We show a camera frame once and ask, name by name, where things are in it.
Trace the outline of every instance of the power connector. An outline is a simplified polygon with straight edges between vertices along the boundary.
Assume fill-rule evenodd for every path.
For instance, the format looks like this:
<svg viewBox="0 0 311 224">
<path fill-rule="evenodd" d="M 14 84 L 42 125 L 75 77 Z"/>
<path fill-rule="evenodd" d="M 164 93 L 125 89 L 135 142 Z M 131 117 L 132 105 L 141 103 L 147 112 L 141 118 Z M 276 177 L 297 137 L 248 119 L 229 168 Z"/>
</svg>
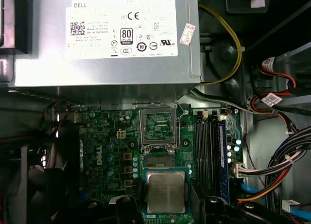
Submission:
<svg viewBox="0 0 311 224">
<path fill-rule="evenodd" d="M 239 173 L 239 167 L 245 167 L 245 164 L 238 161 L 233 161 L 231 166 L 231 174 L 234 178 L 243 179 L 245 176 Z"/>
</svg>

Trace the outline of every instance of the yellow wire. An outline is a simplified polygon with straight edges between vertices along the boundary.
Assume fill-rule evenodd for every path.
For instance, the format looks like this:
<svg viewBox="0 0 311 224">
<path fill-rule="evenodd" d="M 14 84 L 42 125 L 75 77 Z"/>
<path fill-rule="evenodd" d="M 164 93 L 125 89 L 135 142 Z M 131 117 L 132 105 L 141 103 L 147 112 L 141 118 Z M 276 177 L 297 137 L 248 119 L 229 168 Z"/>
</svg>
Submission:
<svg viewBox="0 0 311 224">
<path fill-rule="evenodd" d="M 283 179 L 281 181 L 279 181 L 277 184 L 275 184 L 273 187 L 269 188 L 267 191 L 257 195 L 257 196 L 254 196 L 252 198 L 245 198 L 245 199 L 238 199 L 239 202 L 243 202 L 243 201 L 253 201 L 253 200 L 256 200 L 258 198 L 261 198 L 262 196 L 268 194 L 269 192 L 273 191 L 274 189 L 276 189 L 283 181 Z"/>
<path fill-rule="evenodd" d="M 233 31 L 233 29 L 229 26 L 229 24 L 211 8 L 208 8 L 208 7 L 201 5 L 201 4 L 199 5 L 199 7 L 208 11 L 210 14 L 212 14 L 220 22 L 220 24 L 222 24 L 222 26 L 228 31 L 228 33 L 233 38 L 233 41 L 235 42 L 236 47 L 237 47 L 237 51 L 238 51 L 236 63 L 234 65 L 232 71 L 226 77 L 224 77 L 218 81 L 215 81 L 215 82 L 201 83 L 201 85 L 203 85 L 203 86 L 210 86 L 210 85 L 214 85 L 214 84 L 218 84 L 220 82 L 223 82 L 223 81 L 227 80 L 228 78 L 231 78 L 235 74 L 235 72 L 239 69 L 241 61 L 242 61 L 242 51 L 241 51 L 241 44 L 240 44 L 239 38 L 237 37 L 237 35 Z"/>
</svg>

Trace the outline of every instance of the power supply label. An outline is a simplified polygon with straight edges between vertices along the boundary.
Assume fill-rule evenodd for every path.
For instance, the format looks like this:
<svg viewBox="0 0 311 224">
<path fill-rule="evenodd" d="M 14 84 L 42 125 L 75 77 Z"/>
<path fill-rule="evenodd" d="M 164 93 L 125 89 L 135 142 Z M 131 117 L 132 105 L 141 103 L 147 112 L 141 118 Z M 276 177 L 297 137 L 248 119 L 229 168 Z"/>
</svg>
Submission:
<svg viewBox="0 0 311 224">
<path fill-rule="evenodd" d="M 178 56 L 175 0 L 75 0 L 66 8 L 66 58 Z"/>
</svg>

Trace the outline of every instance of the ce mark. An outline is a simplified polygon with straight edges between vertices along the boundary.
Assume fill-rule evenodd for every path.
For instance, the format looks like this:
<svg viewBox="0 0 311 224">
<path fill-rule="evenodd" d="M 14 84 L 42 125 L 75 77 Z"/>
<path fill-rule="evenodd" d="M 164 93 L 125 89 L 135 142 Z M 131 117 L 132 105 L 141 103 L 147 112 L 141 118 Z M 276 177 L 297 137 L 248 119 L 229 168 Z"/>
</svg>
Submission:
<svg viewBox="0 0 311 224">
<path fill-rule="evenodd" d="M 134 14 L 134 18 L 135 18 L 136 20 L 139 20 L 138 14 L 139 14 L 139 12 L 136 12 L 136 13 Z M 128 15 L 127 15 L 127 17 L 128 17 L 128 19 L 133 20 L 133 12 L 129 12 Z"/>
</svg>

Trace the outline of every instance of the zip tie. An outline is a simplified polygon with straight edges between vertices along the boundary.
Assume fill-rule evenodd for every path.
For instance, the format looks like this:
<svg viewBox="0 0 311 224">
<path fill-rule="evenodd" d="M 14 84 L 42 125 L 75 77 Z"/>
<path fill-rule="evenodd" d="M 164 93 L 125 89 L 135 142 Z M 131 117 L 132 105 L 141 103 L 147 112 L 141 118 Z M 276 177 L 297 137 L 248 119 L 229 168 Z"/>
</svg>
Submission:
<svg viewBox="0 0 311 224">
<path fill-rule="evenodd" d="M 292 135 L 292 134 L 294 134 L 294 133 L 293 133 L 293 132 L 288 132 L 288 131 L 286 131 L 285 134 L 289 136 L 289 135 Z"/>
<path fill-rule="evenodd" d="M 291 164 L 294 164 L 294 161 L 289 155 L 285 155 L 285 159 L 288 160 Z"/>
<path fill-rule="evenodd" d="M 277 114 L 278 114 L 278 110 L 273 109 L 273 111 L 271 112 L 270 116 L 271 116 L 271 117 L 277 116 Z"/>
<path fill-rule="evenodd" d="M 238 52 L 244 52 L 245 51 L 245 47 L 240 47 L 239 49 L 238 49 Z"/>
</svg>

